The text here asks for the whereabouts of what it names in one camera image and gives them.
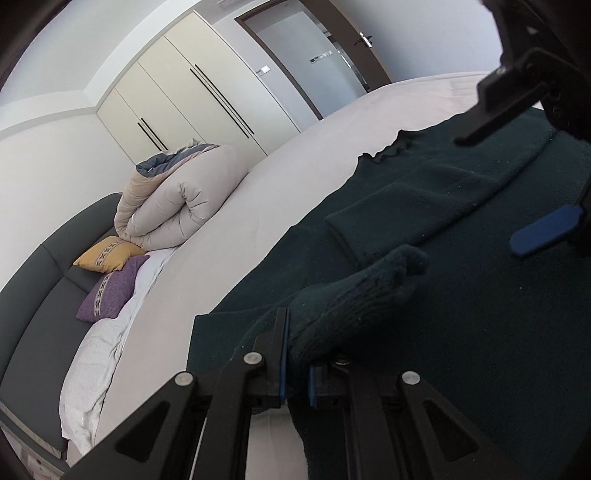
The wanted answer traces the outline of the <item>dark green knit sweater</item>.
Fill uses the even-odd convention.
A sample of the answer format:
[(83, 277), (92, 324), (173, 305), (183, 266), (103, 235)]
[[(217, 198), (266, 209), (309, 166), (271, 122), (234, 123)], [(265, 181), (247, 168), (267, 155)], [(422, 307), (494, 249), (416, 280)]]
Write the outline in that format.
[(532, 109), (472, 148), (455, 119), (401, 131), (290, 227), (211, 313), (187, 367), (215, 371), (270, 329), (280, 306), (396, 248), (417, 290), (338, 340), (338, 359), (412, 370), (537, 479), (557, 477), (590, 429), (590, 240), (519, 257), (518, 229), (573, 202), (590, 146)]

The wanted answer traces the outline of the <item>white crumpled pillow sheet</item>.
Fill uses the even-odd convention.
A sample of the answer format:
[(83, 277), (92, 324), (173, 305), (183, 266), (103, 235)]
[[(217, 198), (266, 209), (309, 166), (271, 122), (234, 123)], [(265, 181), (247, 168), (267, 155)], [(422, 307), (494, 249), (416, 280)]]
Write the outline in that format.
[(148, 252), (139, 269), (132, 297), (114, 319), (90, 325), (65, 376), (59, 398), (61, 434), (82, 455), (96, 443), (106, 393), (129, 334), (147, 294), (175, 250)]

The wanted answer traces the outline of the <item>purple patterned pillow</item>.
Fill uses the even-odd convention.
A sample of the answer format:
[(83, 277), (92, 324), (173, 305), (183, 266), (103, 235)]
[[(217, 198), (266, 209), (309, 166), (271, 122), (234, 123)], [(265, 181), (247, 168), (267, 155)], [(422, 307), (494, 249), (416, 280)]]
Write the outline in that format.
[(133, 256), (121, 270), (103, 275), (83, 300), (76, 319), (93, 324), (116, 318), (132, 297), (138, 271), (148, 259), (148, 255)]

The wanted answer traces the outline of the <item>white bed sheet mattress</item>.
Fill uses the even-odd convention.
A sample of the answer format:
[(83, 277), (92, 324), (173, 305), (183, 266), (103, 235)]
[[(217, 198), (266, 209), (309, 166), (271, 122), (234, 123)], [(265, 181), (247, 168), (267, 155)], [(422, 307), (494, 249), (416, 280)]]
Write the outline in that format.
[(504, 192), (553, 130), (534, 108), (476, 147), (456, 146), (451, 133), (477, 80), (429, 77), (381, 88), (246, 174), (147, 294), (94, 447), (172, 375), (206, 374), (245, 351), (270, 327), (273, 308), (298, 291), (418, 245)]

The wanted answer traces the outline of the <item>yellow patterned pillow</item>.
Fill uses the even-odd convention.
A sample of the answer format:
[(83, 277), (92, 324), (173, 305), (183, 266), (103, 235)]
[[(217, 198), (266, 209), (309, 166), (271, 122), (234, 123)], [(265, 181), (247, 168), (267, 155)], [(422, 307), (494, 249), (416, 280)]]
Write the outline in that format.
[(92, 272), (111, 273), (120, 271), (131, 257), (144, 254), (137, 245), (109, 236), (84, 252), (73, 265)]

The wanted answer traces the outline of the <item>rolled beige duvet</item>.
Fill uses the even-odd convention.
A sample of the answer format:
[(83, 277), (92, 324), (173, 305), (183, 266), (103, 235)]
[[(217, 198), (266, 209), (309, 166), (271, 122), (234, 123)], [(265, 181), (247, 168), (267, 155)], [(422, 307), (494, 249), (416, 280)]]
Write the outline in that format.
[(193, 142), (135, 165), (114, 216), (117, 235), (153, 251), (177, 247), (221, 209), (249, 173), (235, 147)]

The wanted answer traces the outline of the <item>dark grey padded headboard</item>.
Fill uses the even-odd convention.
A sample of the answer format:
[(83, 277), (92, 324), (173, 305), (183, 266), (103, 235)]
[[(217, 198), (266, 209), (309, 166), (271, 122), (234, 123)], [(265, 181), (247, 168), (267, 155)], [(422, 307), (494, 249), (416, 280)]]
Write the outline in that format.
[(100, 277), (73, 263), (113, 234), (119, 199), (110, 194), (59, 227), (1, 291), (1, 423), (58, 467), (67, 452), (60, 392), (89, 329), (76, 313)]

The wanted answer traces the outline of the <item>cream wardrobe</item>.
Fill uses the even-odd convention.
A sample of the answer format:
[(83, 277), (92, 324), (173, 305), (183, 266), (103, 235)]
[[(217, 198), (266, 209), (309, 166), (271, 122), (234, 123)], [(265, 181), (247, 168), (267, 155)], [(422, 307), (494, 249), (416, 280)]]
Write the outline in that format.
[(134, 163), (197, 140), (231, 145), (256, 164), (300, 134), (259, 76), (197, 12), (145, 50), (97, 115)]

